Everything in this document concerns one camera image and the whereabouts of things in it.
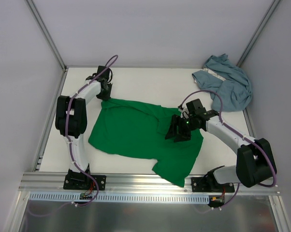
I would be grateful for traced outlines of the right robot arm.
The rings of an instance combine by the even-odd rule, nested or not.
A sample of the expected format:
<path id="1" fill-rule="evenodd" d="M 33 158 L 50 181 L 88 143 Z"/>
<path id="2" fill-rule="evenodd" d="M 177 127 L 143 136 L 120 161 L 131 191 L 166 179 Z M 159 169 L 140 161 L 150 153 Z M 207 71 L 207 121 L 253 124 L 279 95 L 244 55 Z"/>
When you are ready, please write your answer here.
<path id="1" fill-rule="evenodd" d="M 270 188 L 276 184 L 276 164 L 270 143 L 246 136 L 223 121 L 215 110 L 207 111 L 200 99 L 186 104 L 182 116 L 173 115 L 165 139 L 176 142 L 191 140 L 192 131 L 202 129 L 227 145 L 236 154 L 234 166 L 220 166 L 210 170 L 200 180 L 211 192 L 218 192 L 229 184 L 255 185 Z"/>

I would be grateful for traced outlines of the green t shirt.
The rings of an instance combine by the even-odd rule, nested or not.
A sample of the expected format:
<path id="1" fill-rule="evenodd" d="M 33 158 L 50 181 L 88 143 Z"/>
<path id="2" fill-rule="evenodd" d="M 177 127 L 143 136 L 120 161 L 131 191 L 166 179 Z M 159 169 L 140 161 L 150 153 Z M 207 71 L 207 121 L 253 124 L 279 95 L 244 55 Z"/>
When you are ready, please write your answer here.
<path id="1" fill-rule="evenodd" d="M 189 141 L 165 139 L 172 116 L 180 114 L 178 109 L 121 99 L 102 101 L 101 107 L 88 139 L 90 145 L 112 155 L 156 160 L 155 174 L 184 187 L 204 138 L 194 130 Z"/>

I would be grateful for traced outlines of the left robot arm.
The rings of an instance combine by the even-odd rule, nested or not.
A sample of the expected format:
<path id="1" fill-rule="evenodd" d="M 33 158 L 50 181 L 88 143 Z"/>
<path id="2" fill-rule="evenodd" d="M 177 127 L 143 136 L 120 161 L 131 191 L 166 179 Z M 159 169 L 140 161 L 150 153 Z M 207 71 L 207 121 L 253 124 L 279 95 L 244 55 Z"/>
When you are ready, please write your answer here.
<path id="1" fill-rule="evenodd" d="M 92 191 L 97 184 L 90 177 L 90 165 L 85 155 L 84 133 L 87 128 L 87 104 L 97 98 L 110 99 L 113 73 L 107 66 L 99 66 L 97 72 L 86 78 L 83 86 L 70 96 L 57 99 L 55 127 L 66 142 L 71 164 L 65 176 L 63 188 Z"/>

